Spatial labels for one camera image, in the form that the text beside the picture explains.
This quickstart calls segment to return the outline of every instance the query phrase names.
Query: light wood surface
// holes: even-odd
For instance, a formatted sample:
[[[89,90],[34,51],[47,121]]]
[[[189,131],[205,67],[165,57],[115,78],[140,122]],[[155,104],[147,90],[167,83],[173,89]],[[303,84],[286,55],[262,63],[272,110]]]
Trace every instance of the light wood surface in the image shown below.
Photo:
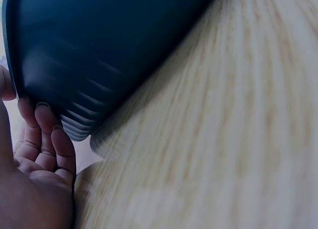
[[[318,0],[214,0],[91,146],[76,228],[317,229]]]

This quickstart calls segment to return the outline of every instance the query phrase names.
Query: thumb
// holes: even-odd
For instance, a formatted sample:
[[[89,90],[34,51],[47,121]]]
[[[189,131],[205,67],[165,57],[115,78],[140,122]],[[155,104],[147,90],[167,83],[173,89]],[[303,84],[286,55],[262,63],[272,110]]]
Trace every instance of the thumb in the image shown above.
[[[16,95],[13,90],[9,71],[0,65],[0,97],[4,101],[15,99]]]
[[[8,165],[13,165],[10,123],[6,107],[0,99],[0,168]]]
[[[9,116],[2,101],[15,99],[10,74],[0,66],[0,167],[13,165],[13,152]]]

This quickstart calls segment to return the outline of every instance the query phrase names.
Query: plastic container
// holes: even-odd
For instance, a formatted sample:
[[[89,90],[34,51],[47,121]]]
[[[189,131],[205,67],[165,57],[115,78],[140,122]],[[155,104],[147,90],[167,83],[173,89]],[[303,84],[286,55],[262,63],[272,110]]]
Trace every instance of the plastic container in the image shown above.
[[[3,0],[17,96],[84,140],[178,43],[207,0]]]

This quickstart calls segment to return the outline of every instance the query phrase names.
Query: wood grain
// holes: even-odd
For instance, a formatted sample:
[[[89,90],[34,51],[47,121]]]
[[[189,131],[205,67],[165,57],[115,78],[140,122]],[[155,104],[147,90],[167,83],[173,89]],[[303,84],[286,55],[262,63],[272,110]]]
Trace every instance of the wood grain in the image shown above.
[[[318,228],[318,0],[214,0],[91,146],[77,228]]]

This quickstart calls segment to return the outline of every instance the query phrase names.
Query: hand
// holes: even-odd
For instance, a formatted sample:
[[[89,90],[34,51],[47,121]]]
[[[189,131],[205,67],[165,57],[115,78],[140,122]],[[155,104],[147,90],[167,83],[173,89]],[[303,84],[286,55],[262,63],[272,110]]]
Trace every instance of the hand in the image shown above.
[[[0,68],[0,96],[15,98],[8,71]],[[9,119],[0,100],[1,228],[68,229],[76,174],[72,141],[45,104],[18,101],[25,123],[12,150]]]

